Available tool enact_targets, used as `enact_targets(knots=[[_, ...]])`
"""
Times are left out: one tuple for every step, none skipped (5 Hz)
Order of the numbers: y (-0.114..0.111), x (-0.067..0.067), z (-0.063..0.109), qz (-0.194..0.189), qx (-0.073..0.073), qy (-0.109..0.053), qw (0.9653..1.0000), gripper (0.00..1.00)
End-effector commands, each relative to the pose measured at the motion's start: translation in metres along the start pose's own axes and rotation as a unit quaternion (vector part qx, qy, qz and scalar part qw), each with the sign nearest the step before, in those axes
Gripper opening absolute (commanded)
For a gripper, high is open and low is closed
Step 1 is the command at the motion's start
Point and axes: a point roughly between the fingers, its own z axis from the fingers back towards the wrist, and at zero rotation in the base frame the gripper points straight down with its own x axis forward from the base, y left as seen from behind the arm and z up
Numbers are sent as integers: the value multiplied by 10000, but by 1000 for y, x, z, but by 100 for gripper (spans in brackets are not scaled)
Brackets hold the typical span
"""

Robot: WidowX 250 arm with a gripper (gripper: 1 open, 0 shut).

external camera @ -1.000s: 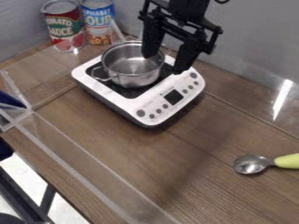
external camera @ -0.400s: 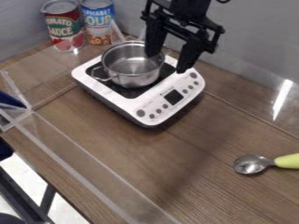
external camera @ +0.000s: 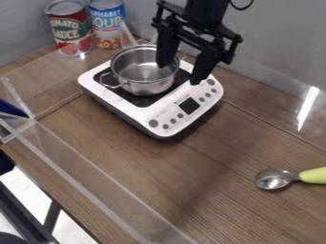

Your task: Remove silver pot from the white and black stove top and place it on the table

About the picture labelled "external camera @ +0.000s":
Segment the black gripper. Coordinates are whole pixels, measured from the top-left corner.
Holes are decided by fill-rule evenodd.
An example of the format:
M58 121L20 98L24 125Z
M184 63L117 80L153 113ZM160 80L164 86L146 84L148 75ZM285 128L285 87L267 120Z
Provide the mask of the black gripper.
M232 0L185 0L177 6L167 0L156 1L156 14L150 25L156 28L156 64L169 65L176 57L179 43L197 49L189 83L199 85L219 62L229 63L241 36L223 24L228 7L243 10Z

